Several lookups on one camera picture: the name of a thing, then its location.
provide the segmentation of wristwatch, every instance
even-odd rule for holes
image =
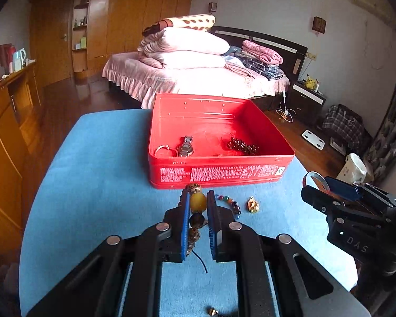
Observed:
[[[192,137],[185,136],[183,138],[183,143],[179,146],[179,157],[188,157],[193,154],[194,148],[192,147]]]

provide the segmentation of electric kettle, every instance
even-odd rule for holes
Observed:
[[[24,48],[22,48],[21,50],[16,51],[13,54],[13,62],[16,62],[18,60],[18,58],[21,59],[22,65],[24,65],[25,58],[26,58],[26,51],[25,51]]]

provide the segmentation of white plastic bag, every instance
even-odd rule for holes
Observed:
[[[337,179],[353,184],[363,182],[365,176],[366,166],[357,154],[351,153],[346,156],[346,163],[337,176]]]

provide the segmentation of black cord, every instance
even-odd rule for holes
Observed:
[[[202,260],[202,258],[200,258],[199,255],[198,255],[197,253],[195,253],[193,250],[192,250],[192,253],[194,253],[194,255],[195,255],[197,258],[199,258],[199,260],[201,261],[202,265],[204,266],[205,273],[208,274],[207,267],[205,266],[205,263],[204,263],[204,261]]]

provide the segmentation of nightstand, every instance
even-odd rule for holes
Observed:
[[[297,82],[287,95],[286,108],[294,110],[300,121],[314,125],[326,98],[325,95],[308,90],[301,82]]]

